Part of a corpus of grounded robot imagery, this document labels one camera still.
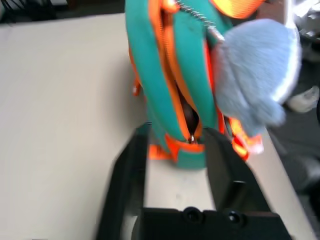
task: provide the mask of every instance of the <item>white table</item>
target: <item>white table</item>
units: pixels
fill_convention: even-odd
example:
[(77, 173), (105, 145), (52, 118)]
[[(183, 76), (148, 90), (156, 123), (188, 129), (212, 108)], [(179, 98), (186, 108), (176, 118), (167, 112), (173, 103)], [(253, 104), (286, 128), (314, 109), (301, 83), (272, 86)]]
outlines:
[[(123, 14), (0, 28), (1, 240), (92, 239), (113, 160), (146, 120), (127, 48)], [(314, 240), (268, 135), (264, 147), (249, 164), (267, 199)], [(149, 168), (148, 206), (213, 207), (204, 171)]]

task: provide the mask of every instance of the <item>metal chain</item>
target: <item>metal chain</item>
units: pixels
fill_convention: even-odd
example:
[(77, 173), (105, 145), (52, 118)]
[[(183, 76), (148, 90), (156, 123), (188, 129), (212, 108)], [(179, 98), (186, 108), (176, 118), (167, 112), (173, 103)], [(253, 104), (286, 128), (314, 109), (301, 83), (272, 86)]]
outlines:
[(201, 14), (200, 12), (196, 11), (192, 7), (185, 5), (181, 0), (175, 0), (176, 4), (179, 6), (180, 10), (186, 12), (193, 16), (194, 18), (200, 20), (204, 26), (209, 30), (209, 32), (220, 42), (225, 40), (224, 36), (217, 30), (216, 25), (214, 22), (208, 20), (208, 18)]

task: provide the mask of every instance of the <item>orange zipper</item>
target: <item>orange zipper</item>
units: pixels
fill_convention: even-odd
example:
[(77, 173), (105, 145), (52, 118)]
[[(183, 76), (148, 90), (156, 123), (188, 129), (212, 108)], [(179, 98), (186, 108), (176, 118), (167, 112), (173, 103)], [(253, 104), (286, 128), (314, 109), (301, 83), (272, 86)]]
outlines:
[[(181, 100), (178, 94), (177, 85), (183, 88), (183, 78), (178, 68), (178, 62), (174, 51), (174, 33), (173, 33), (173, 13), (177, 12), (179, 8), (171, 0), (149, 0), (149, 17), (153, 26), (157, 46), (160, 56), (161, 65), (163, 68), (164, 77), (170, 92), (173, 106), (176, 112), (177, 120), (183, 134), (183, 137), (188, 141), (192, 135), (195, 138), (201, 136), (202, 125), (199, 122), (195, 132), (190, 133), (182, 108)], [(195, 109), (192, 98), (188, 94), (182, 92), (184, 97), (187, 97), (187, 102)]]

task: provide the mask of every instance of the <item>gray plush toy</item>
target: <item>gray plush toy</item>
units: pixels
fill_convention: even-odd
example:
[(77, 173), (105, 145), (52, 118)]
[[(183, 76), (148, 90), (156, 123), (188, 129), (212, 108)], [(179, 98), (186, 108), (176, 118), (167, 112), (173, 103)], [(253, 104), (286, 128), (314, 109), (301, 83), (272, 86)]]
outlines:
[(215, 99), (249, 137), (285, 121), (281, 104), (293, 90), (300, 70), (297, 29), (271, 19), (242, 23), (224, 35), (214, 56)]

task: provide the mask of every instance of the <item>white shoe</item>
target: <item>white shoe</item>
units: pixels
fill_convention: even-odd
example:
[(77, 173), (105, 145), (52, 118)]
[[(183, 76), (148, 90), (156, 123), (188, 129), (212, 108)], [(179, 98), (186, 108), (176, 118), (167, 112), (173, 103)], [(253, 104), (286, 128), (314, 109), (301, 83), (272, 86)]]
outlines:
[(297, 113), (307, 113), (317, 106), (319, 96), (319, 87), (313, 86), (309, 90), (291, 97), (286, 101), (286, 104)]

